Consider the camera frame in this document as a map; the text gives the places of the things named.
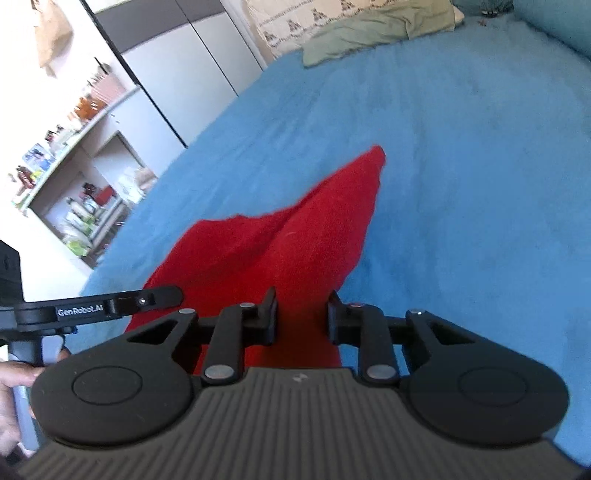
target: wardrobe door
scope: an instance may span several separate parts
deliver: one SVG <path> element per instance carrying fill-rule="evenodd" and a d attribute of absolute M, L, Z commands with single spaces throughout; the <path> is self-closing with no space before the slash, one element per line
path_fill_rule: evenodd
<path fill-rule="evenodd" d="M 115 47 L 186 144 L 236 98 L 191 22 L 223 11 L 218 0 L 130 0 L 95 12 Z"/>
<path fill-rule="evenodd" d="M 261 66 L 226 12 L 193 26 L 238 95 L 260 77 Z"/>

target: storage cabinet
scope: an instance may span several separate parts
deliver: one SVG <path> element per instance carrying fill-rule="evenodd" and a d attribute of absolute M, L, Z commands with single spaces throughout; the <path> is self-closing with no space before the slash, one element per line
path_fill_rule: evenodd
<path fill-rule="evenodd" d="M 262 72 L 219 0 L 133 0 L 95 15 L 186 144 Z"/>
<path fill-rule="evenodd" d="M 86 225 L 80 230 L 87 237 L 83 239 L 86 251 L 73 249 L 81 255 L 79 259 L 69 255 L 74 263 L 80 264 L 80 272 L 86 273 L 96 265 L 105 245 L 117 234 L 136 201 L 123 201 L 129 192 L 121 184 L 122 176 L 147 167 L 159 177 L 183 151 L 182 143 L 145 92 L 136 87 L 86 125 L 74 144 L 58 156 L 21 209 L 42 221 L 58 238 L 68 235 L 73 238 L 66 222 L 66 216 L 71 213 L 66 198 L 79 203 L 85 183 L 93 184 L 98 191 L 111 186 L 116 195 L 108 195 L 110 201 L 94 216 L 88 232 Z"/>

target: screw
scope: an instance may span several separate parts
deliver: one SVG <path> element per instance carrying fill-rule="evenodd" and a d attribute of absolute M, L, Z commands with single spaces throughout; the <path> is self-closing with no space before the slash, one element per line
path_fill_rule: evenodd
<path fill-rule="evenodd" d="M 390 365 L 372 365 L 367 369 L 367 375 L 373 380 L 390 380 L 396 375 L 396 369 Z"/>
<path fill-rule="evenodd" d="M 226 380 L 234 374 L 230 365 L 212 365 L 205 369 L 205 376 L 211 380 Z"/>

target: red towel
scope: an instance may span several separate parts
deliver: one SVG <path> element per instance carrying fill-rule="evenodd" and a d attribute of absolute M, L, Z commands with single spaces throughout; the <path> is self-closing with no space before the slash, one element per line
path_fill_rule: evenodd
<path fill-rule="evenodd" d="M 292 207 L 259 218 L 197 222 L 145 288 L 177 285 L 183 307 L 213 316 L 243 301 L 259 303 L 274 286 L 277 341 L 246 349 L 245 366 L 340 366 L 327 337 L 326 301 L 359 261 L 384 162 L 384 151 L 373 147 Z M 135 315 L 128 330 L 162 315 Z"/>

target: blue bed sheet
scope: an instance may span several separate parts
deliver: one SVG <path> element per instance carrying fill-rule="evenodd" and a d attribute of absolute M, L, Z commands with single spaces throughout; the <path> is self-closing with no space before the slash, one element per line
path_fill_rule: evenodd
<path fill-rule="evenodd" d="M 171 165 L 84 293 L 141 288 L 195 221 L 288 206 L 373 144 L 388 161 L 342 298 L 422 307 L 549 365 L 571 395 L 557 442 L 591 462 L 591 62 L 513 15 L 310 70 L 279 59 Z"/>

